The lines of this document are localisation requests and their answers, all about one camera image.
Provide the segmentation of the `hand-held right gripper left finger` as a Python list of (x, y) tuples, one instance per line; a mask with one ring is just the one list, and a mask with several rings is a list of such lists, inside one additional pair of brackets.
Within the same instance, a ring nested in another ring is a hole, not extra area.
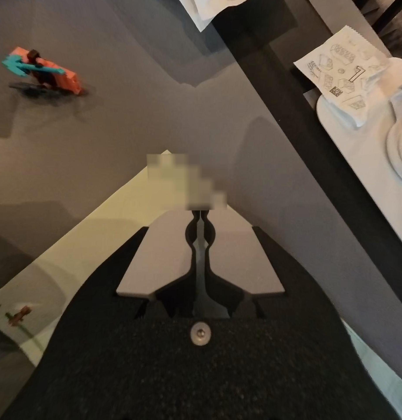
[(116, 294), (160, 301), (169, 317), (193, 317), (200, 211), (170, 210), (148, 227)]

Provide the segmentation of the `brick building instruction booklet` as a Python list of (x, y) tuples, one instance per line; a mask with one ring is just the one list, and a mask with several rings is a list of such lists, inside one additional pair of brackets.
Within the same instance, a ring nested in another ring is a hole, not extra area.
[(205, 290), (193, 317), (116, 289), (165, 213), (141, 171), (0, 289), (0, 330), (37, 363), (2, 419), (402, 419), (402, 380), (372, 375), (321, 284), (253, 227), (280, 297), (232, 317)]

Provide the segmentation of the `white tray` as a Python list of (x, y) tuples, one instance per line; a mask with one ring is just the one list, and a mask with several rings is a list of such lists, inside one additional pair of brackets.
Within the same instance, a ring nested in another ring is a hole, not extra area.
[(402, 59), (390, 58), (387, 72), (373, 88), (366, 123), (357, 128), (323, 96), (317, 101), (320, 123), (402, 242), (402, 179), (393, 170), (386, 139), (395, 118), (390, 98), (402, 84)]

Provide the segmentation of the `orange and teal brick figure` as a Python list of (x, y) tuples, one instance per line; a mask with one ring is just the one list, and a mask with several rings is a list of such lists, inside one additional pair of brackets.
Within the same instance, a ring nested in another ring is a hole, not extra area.
[(2, 61), (12, 74), (29, 81), (10, 84), (10, 88), (41, 95), (54, 92), (63, 96), (82, 96), (84, 89), (75, 72), (44, 59), (35, 50), (16, 47)]

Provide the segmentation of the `small printed paper bag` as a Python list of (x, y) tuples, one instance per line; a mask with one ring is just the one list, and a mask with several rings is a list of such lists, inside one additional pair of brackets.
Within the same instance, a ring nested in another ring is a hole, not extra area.
[(365, 37), (346, 25), (294, 66), (326, 100), (363, 126), (372, 88), (390, 66), (389, 58)]

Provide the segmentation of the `white printed paper bag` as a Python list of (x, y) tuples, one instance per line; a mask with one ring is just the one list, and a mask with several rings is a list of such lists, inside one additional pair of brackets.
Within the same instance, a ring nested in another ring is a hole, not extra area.
[(245, 0), (180, 0), (189, 17), (202, 33), (223, 10), (238, 6)]

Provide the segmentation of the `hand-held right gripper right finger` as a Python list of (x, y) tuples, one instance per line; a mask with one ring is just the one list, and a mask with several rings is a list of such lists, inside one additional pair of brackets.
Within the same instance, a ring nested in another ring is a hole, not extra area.
[(247, 302), (280, 297), (282, 285), (253, 226), (233, 210), (201, 212), (204, 222), (205, 290), (232, 317)]

